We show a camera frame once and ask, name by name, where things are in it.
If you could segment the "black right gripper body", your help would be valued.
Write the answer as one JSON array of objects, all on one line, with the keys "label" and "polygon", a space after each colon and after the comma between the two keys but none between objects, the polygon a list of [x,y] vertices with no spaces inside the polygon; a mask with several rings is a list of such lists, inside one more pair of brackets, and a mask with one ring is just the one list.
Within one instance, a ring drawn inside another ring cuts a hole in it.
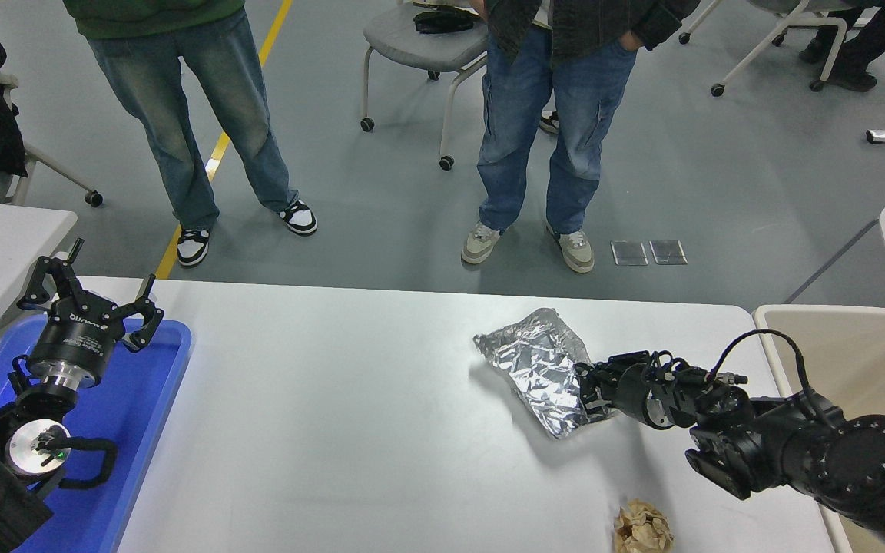
[{"label": "black right gripper body", "polygon": [[653,368],[648,362],[627,368],[618,381],[617,409],[653,429],[671,429],[674,420],[666,413],[663,402],[654,398],[652,377]]}]

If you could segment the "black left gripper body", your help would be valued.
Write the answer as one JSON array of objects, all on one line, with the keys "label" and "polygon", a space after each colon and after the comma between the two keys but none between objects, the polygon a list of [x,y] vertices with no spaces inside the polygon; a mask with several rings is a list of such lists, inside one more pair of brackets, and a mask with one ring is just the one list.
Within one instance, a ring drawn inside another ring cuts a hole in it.
[{"label": "black left gripper body", "polygon": [[119,320],[96,320],[77,314],[66,304],[54,304],[28,355],[27,369],[43,379],[50,367],[64,363],[87,372],[91,379],[101,379],[108,370],[115,344],[123,335],[125,326]]}]

